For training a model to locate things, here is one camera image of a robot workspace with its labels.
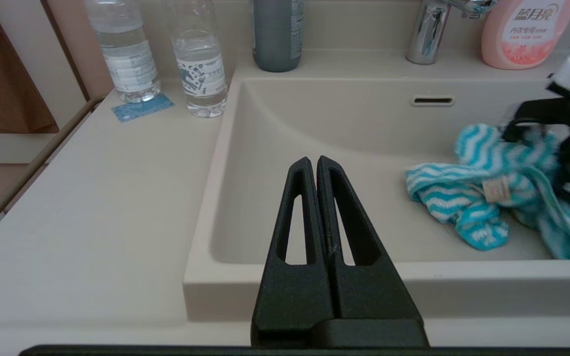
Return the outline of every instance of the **blue card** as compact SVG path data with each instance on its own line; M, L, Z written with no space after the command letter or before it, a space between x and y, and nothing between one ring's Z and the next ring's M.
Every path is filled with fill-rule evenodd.
M144 103L131 103L111 108L120 122L127 122L175 106L166 95L160 94Z

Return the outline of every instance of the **gray bottle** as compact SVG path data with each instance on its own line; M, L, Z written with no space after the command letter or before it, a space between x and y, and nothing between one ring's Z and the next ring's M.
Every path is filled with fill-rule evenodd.
M298 67L303 49L303 0L249 0L252 54L267 72Z

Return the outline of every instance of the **sink overflow slot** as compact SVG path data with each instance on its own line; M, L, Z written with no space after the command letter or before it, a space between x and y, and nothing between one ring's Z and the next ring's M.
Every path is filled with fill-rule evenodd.
M416 108L449 108L454 105L454 97L446 95L415 95L410 104Z

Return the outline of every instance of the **bathroom sink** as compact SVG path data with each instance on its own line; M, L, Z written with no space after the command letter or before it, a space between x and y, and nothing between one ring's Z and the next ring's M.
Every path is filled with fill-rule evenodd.
M189 318L249 320L287 170L320 155L343 166L426 320L570 316L570 261L553 261L536 232L505 217L509 242L479 252L410 200L404 180L412 165L455 162L465 126L502 124L514 104L550 97L549 69L477 78L446 72L445 60L397 61L409 73L397 76L376 75L375 56L358 60L365 75L337 63L280 75L239 64L184 275ZM290 264L305 263L301 224L296 205Z

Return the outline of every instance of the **striped cloth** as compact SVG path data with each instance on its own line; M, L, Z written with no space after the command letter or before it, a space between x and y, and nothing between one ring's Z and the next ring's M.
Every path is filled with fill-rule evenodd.
M406 173L410 197L440 223L453 223L463 240L482 251L507 242L509 226L500 219L500 208L509 208L518 221L540 230L556 258L570 259L570 205L559 201L551 186L559 140L530 131L524 142L513 143L500 134L483 124L465 128L455 148L461 164L412 167ZM491 202L494 184L506 192Z

